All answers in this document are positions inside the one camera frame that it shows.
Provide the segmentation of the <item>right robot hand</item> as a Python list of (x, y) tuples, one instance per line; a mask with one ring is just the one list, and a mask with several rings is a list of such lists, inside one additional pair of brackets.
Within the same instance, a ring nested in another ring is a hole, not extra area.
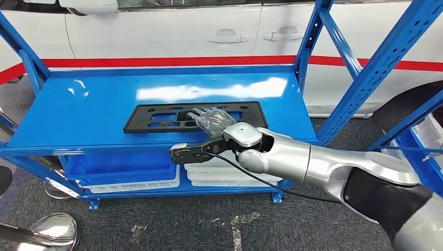
[(225, 110), (217, 107), (193, 108), (186, 114), (210, 139), (219, 139), (223, 131), (237, 121)]

